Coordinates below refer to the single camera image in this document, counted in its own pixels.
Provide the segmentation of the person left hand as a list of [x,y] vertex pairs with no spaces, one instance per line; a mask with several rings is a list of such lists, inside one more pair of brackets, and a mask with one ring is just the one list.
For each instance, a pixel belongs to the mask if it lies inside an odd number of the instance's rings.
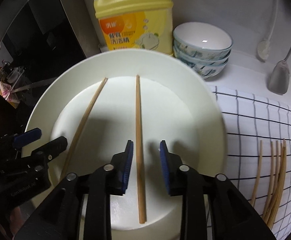
[[24,219],[22,218],[22,214],[21,214],[21,209],[20,207],[16,207],[10,215],[10,231],[13,235],[13,238],[16,236],[16,234],[18,233],[18,231],[21,229],[21,227],[24,224]]

